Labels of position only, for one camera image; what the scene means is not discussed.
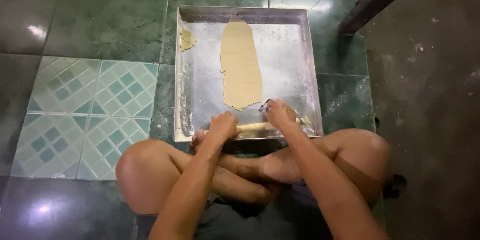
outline leg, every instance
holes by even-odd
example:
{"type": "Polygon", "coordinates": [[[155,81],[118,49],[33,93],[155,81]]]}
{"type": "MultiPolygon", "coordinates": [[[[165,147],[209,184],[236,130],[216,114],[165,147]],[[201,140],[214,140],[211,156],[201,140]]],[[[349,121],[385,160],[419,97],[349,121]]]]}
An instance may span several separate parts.
{"type": "MultiPolygon", "coordinates": [[[[390,177],[388,143],[362,129],[339,130],[312,141],[317,150],[330,157],[357,186],[369,205],[374,206],[390,177]]],[[[252,180],[263,178],[293,184],[303,179],[289,147],[255,159],[225,156],[219,165],[252,180]]]]}
{"type": "MultiPolygon", "coordinates": [[[[192,158],[160,140],[147,139],[131,145],[116,168],[118,184],[130,208],[138,214],[160,212],[192,158]]],[[[217,167],[213,177],[212,191],[219,196],[245,203],[267,204],[271,200],[264,186],[221,167],[217,167]]]]}

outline aluminum tray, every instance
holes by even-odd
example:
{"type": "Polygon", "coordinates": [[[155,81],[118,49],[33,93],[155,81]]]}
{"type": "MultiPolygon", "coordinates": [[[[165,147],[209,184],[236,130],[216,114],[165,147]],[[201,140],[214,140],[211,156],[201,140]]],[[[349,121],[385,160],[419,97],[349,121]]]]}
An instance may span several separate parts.
{"type": "MultiPolygon", "coordinates": [[[[175,57],[174,140],[191,141],[195,130],[208,130],[210,117],[232,111],[238,124],[266,122],[258,111],[269,98],[290,105],[297,117],[308,116],[309,137],[323,136],[312,38],[306,10],[180,6],[175,57]],[[220,43],[231,15],[249,23],[263,79],[262,103],[243,111],[223,102],[223,74],[220,73],[220,43]],[[180,50],[180,29],[197,35],[196,45],[180,50]]],[[[278,131],[241,134],[238,139],[283,137],[278,131]]]]}

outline green tile floor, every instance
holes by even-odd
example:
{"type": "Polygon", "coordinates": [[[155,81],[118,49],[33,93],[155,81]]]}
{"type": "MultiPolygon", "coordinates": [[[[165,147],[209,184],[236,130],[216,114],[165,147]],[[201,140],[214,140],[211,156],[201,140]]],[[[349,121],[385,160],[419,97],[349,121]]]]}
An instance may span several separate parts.
{"type": "MultiPolygon", "coordinates": [[[[30,0],[20,0],[28,5],[30,0]]],[[[173,142],[176,15],[179,5],[241,6],[307,9],[313,41],[315,67],[326,134],[342,128],[374,130],[370,80],[363,38],[338,37],[337,25],[357,0],[55,0],[45,5],[42,23],[29,29],[39,35],[34,44],[0,46],[3,53],[126,60],[159,64],[149,136],[172,143],[182,150],[188,144],[173,142]]],[[[42,8],[34,6],[33,12],[42,8]]],[[[22,28],[23,20],[12,20],[10,28],[22,28]]],[[[31,40],[30,32],[15,36],[31,40]]],[[[240,152],[259,152],[247,143],[234,147],[240,152]]]]}

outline shorts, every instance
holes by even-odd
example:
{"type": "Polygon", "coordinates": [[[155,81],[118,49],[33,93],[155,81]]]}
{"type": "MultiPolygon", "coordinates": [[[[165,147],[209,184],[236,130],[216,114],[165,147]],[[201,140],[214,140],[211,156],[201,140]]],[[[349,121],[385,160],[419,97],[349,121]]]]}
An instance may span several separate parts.
{"type": "MultiPolygon", "coordinates": [[[[155,219],[155,216],[138,216],[139,228],[146,236],[155,219]]],[[[304,182],[283,188],[277,200],[254,216],[242,215],[220,199],[210,201],[201,215],[194,236],[196,240],[332,238],[315,198],[304,182]]]]}

